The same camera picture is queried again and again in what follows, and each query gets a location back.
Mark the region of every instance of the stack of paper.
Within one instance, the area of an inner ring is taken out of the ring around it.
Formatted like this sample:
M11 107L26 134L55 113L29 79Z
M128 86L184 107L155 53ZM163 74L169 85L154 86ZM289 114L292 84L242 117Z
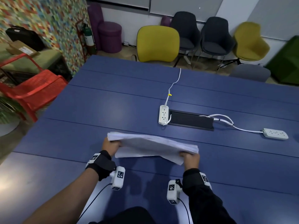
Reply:
M179 152L198 153L197 145L184 144L152 135L110 132L108 133L108 140L121 141L122 143L122 147L115 154L116 158L161 156L182 165L184 159L179 156Z

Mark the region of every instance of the gray roller blind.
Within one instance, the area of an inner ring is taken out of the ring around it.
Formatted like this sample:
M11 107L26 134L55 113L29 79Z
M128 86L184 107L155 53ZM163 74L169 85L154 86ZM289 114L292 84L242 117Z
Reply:
M150 0L102 0L117 4L149 8Z
M176 12L191 12L198 21L206 22L216 16L223 0L152 0L150 12L174 16Z
M259 0L248 21L261 25L262 36L289 40L299 35L299 0Z

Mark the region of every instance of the purple chair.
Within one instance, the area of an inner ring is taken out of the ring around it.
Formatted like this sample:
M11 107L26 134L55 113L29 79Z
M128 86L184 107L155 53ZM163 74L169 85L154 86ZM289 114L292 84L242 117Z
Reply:
M104 22L102 7L99 3L90 3L87 11L97 50L108 53L120 52L122 49L121 25Z
M161 19L160 26L170 26L170 17L169 16L163 16Z

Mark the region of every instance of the forearm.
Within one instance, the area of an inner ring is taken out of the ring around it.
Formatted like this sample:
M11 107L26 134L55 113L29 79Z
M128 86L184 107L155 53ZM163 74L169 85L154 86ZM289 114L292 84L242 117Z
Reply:
M24 224L77 223L98 180L99 175L87 168L74 182L39 207Z
M198 223L233 223L222 205L222 200L204 185L199 169L185 171L183 191L189 196L189 209L194 224Z

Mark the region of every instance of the floor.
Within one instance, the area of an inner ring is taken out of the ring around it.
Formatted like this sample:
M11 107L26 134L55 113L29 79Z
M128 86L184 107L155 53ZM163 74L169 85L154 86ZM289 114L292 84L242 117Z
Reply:
M123 46L122 51L115 54L105 53L103 51L98 52L98 55L100 56L110 56L126 60L132 60L133 54L137 55L137 50L136 48L131 46ZM218 68L218 64L220 64L220 61L208 58L199 58L198 62L196 63L196 59L197 58L194 57L191 63L191 65L193 66L193 70L195 71L206 71L211 74L215 74ZM171 63L166 63L161 61L152 61L152 63L172 67L175 62L173 61ZM217 74L228 76L235 66L235 64L230 64L225 68L220 68ZM188 65L183 58L181 58L181 60L177 64L177 68L179 67L182 69L192 69L192 67ZM269 78L267 80L267 83L277 84L277 82L272 78ZM47 107L45 107L43 110L40 110L37 115L41 116L46 108ZM21 121L15 130L5 136L0 137L0 164L5 160L10 152L14 150L14 148L21 141L22 137L25 136L28 130L33 126L33 122L29 118L27 119L27 121Z

